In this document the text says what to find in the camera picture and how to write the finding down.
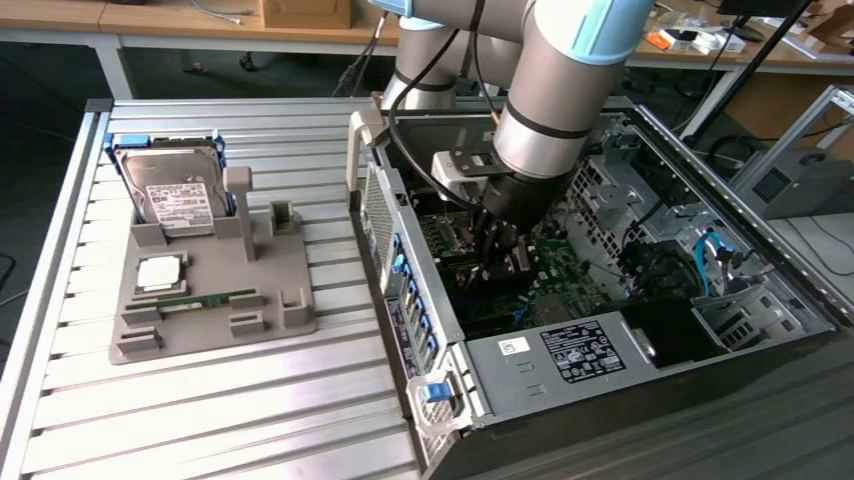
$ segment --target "hard drive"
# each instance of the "hard drive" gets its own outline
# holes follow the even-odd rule
[[[222,139],[140,137],[120,138],[111,152],[138,223],[159,223],[170,237],[214,233],[214,219],[234,214]]]

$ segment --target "workbench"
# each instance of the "workbench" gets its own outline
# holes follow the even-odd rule
[[[677,11],[697,13],[705,9],[711,25],[721,23],[715,9],[693,0],[662,0]],[[222,10],[258,10],[256,0],[206,0],[206,5]],[[128,75],[123,48],[166,48],[187,50],[231,50],[240,52],[292,52],[335,55],[358,54],[374,31],[378,11],[368,10],[366,0],[355,5],[354,27],[350,29],[266,28],[259,16],[244,18],[234,25],[195,10],[187,0],[158,0],[148,5],[118,5],[105,0],[0,0],[0,41],[87,45],[97,58],[116,99],[134,98],[132,79]],[[770,34],[770,27],[759,27]],[[375,55],[395,55],[400,29],[392,19],[383,31]],[[759,51],[761,44],[749,43],[739,54],[723,54],[715,70],[725,72],[706,101],[698,109],[683,135],[697,126],[733,87],[738,75]],[[662,51],[646,40],[638,44],[630,58],[630,67],[678,70],[709,69],[714,55],[699,52]],[[786,75],[854,76],[854,63],[821,63],[798,53],[787,45],[778,45],[759,72]],[[819,80],[817,91],[829,83],[850,83],[845,79]],[[805,98],[809,105],[814,97]],[[801,110],[786,115],[797,118]],[[771,119],[761,127],[782,133],[789,123]]]
[[[91,106],[0,382],[0,479],[416,479],[344,203],[348,117],[368,102]],[[320,328],[114,366],[132,209],[104,135],[214,128],[230,165],[254,169],[251,207],[291,199],[303,215]],[[734,395],[476,479],[849,478],[854,338],[841,337]]]
[[[416,478],[350,223],[347,126],[367,100],[120,101],[88,112],[0,386],[3,479]],[[211,135],[250,208],[304,223],[319,330],[114,366],[131,201],[104,135]]]

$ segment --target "black bar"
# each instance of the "black bar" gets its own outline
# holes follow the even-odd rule
[[[779,43],[779,41],[783,39],[783,36],[786,35],[786,33],[789,33],[789,29],[801,18],[801,14],[806,11],[806,8],[810,6],[810,3],[813,3],[813,0],[801,0],[801,4],[798,5],[798,8],[786,17],[786,20],[783,20],[783,23],[777,29],[777,31],[774,32],[774,35],[771,35],[771,38],[769,38],[769,41],[765,42],[765,45],[762,45],[762,49],[759,50],[759,53],[757,53],[757,56],[750,61],[750,64],[747,64],[745,71],[735,79],[735,82],[730,87],[729,91],[726,92],[726,94],[723,95],[723,98],[718,102],[718,105],[715,105],[715,108],[713,108],[711,112],[709,112],[709,116],[699,124],[699,127],[697,127],[697,131],[683,139],[683,142],[689,147],[694,147],[699,142],[699,139],[706,133],[706,130],[709,130],[711,123],[715,121],[715,118],[718,118],[721,113],[723,113],[723,109],[726,108],[729,103],[733,101],[733,98],[735,97],[735,95],[738,94],[738,91],[742,89],[742,87],[747,83],[747,80],[750,80],[750,77],[753,76],[757,69],[759,68],[759,65],[762,65],[762,62],[765,62],[766,57],[771,53],[771,50],[774,50],[774,47],[777,47],[777,44]]]

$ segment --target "warning label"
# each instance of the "warning label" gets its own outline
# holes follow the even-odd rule
[[[550,330],[541,336],[569,383],[583,382],[626,368],[599,322]]]
[[[214,225],[204,183],[148,185],[151,207],[163,228],[208,227]]]

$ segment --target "aluminum extrusion table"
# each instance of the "aluminum extrusion table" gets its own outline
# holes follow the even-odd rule
[[[3,479],[418,478],[344,202],[347,125],[367,106],[124,101],[85,114],[0,387]],[[230,165],[252,167],[251,208],[290,199],[303,215],[319,330],[114,366],[132,209],[104,134],[214,129]]]
[[[0,383],[1,480],[418,478],[344,204],[348,115],[367,105],[124,101],[85,114]],[[230,164],[255,169],[252,205],[291,198],[303,213],[320,330],[112,366],[131,205],[99,153],[103,135],[212,128]],[[845,337],[737,394],[478,480],[850,478]]]

